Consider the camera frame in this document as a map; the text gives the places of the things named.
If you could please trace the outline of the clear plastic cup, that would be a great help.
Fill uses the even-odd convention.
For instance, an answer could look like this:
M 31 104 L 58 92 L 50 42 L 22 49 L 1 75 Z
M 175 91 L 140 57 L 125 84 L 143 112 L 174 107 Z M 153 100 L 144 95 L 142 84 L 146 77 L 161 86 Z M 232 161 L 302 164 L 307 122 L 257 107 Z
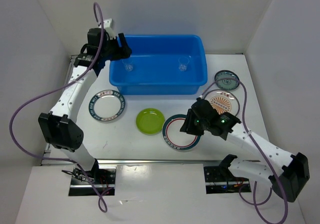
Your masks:
M 178 69 L 181 72 L 185 72 L 188 69 L 189 62 L 190 62 L 189 57 L 185 57 L 185 56 L 180 57 L 178 61 L 179 63 Z
M 131 72 L 134 69 L 134 61 L 133 59 L 123 59 L 123 66 L 127 72 Z

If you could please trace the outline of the white plate red green rim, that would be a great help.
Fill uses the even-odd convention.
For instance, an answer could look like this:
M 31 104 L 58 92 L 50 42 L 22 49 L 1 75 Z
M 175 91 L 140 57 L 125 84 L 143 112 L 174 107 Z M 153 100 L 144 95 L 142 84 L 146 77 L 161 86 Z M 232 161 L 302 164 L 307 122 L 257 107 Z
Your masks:
M 180 152 L 191 151 L 200 141 L 200 136 L 180 132 L 186 117 L 184 114 L 173 115 L 164 122 L 162 127 L 162 136 L 165 143 L 170 148 Z

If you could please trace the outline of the white plate dark lettered rim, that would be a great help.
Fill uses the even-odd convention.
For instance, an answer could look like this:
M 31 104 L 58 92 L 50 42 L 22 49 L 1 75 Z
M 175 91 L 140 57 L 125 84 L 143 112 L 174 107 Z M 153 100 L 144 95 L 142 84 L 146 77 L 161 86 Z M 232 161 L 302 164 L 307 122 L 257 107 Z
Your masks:
M 103 90 L 90 100 L 88 111 L 91 117 L 100 122 L 110 122 L 119 118 L 126 107 L 124 96 L 116 90 Z

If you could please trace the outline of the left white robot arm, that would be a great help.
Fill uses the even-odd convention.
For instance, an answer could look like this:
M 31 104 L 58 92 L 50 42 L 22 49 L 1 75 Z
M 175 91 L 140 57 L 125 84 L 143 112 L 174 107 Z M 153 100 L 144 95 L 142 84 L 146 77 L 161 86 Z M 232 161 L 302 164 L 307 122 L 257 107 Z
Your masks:
M 90 184 L 96 183 L 103 171 L 83 143 L 84 132 L 76 124 L 78 112 L 105 62 L 127 59 L 131 54 L 123 33 L 113 36 L 110 30 L 90 29 L 87 43 L 75 58 L 71 77 L 58 102 L 49 113 L 41 113 L 38 118 L 45 141 L 80 165 L 82 178 Z

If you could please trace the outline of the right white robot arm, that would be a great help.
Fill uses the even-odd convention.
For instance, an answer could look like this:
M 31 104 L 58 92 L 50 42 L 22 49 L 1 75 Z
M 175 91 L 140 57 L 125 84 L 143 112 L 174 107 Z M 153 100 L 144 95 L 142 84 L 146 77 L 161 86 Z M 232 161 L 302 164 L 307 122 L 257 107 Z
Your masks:
M 241 149 L 252 153 L 258 162 L 240 159 L 229 154 L 219 168 L 224 180 L 244 177 L 266 184 L 288 202 L 295 202 L 310 178 L 308 158 L 285 151 L 245 127 L 234 115 L 218 114 L 209 101 L 197 98 L 188 109 L 181 132 L 201 136 L 207 131 Z

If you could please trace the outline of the blue plastic bin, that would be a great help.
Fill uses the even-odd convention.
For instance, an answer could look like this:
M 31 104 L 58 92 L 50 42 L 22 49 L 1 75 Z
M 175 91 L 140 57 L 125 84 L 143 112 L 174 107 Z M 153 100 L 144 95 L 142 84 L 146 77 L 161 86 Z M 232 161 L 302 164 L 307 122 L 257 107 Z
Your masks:
M 123 60 L 109 64 L 109 82 L 123 95 L 193 95 L 208 81 L 202 40 L 196 35 L 127 35 L 133 71 Z M 185 72 L 178 59 L 189 57 Z

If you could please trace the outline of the orange sunburst plate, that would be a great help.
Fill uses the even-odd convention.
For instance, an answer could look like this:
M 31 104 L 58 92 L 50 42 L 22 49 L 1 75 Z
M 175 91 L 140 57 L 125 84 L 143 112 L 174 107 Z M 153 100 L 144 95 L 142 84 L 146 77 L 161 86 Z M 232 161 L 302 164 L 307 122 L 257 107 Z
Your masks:
M 237 116 L 240 112 L 239 100 L 231 92 L 215 89 L 208 91 L 203 98 L 209 101 L 218 114 L 228 112 Z

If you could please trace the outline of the small teal patterned plate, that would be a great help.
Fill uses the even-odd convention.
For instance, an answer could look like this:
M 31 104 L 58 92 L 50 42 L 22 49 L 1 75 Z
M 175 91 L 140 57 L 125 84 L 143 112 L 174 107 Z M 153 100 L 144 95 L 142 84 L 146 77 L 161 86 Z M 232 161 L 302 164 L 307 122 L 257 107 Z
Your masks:
M 214 80 L 220 89 L 227 91 L 235 90 L 240 85 L 239 77 L 229 70 L 218 71 L 214 76 Z

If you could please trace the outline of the green plastic plate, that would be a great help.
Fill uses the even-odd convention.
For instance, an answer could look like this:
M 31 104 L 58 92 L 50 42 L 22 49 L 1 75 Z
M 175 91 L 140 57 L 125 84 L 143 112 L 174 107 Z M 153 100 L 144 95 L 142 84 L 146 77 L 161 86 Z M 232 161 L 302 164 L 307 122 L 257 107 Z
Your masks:
M 138 113 L 135 120 L 135 124 L 141 133 L 155 135 L 161 132 L 165 117 L 158 109 L 146 108 Z

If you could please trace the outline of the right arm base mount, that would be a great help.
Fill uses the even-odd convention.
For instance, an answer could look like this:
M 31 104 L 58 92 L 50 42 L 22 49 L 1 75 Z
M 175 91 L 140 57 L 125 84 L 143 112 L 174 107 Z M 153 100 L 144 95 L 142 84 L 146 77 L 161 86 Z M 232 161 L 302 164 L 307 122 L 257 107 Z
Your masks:
M 247 178 L 235 177 L 220 166 L 204 166 L 204 180 L 207 194 L 251 192 Z

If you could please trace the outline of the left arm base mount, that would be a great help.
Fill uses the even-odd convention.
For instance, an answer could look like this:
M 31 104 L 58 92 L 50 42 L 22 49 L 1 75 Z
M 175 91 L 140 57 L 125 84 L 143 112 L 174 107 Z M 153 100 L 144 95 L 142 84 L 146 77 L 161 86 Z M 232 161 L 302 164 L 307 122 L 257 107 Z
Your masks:
M 87 172 L 90 181 L 94 184 L 95 188 L 100 194 L 114 195 L 115 194 L 115 182 L 116 171 L 115 166 L 108 166 L 107 169 L 100 169 L 102 175 L 94 179 L 93 175 Z M 70 170 L 62 170 L 62 173 L 70 175 L 70 188 L 69 196 L 94 196 L 96 195 L 92 186 L 89 184 L 85 175 L 78 169 L 74 168 Z

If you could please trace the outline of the aluminium rail frame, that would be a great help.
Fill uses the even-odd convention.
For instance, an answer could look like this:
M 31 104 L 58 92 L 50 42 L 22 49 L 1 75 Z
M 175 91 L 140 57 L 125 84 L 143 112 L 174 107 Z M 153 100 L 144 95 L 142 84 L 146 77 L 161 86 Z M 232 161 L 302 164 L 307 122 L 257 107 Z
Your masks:
M 242 106 L 246 107 L 247 126 L 263 138 L 267 130 L 244 55 L 207 55 L 208 80 L 212 81 L 217 71 L 230 70 L 237 74 L 243 86 L 234 91 Z M 165 118 L 186 114 L 196 100 L 196 95 L 144 95 L 125 96 L 124 113 L 114 121 L 99 122 L 89 114 L 90 99 L 101 90 L 111 89 L 109 67 L 105 66 L 92 84 L 80 107 L 77 125 L 84 131 L 84 145 L 101 165 L 111 162 L 139 165 L 151 163 L 183 163 L 214 161 L 234 154 L 242 159 L 255 160 L 255 155 L 232 143 L 205 133 L 190 151 L 177 151 L 164 141 L 161 133 L 142 134 L 136 127 L 136 116 L 145 108 L 160 110 Z

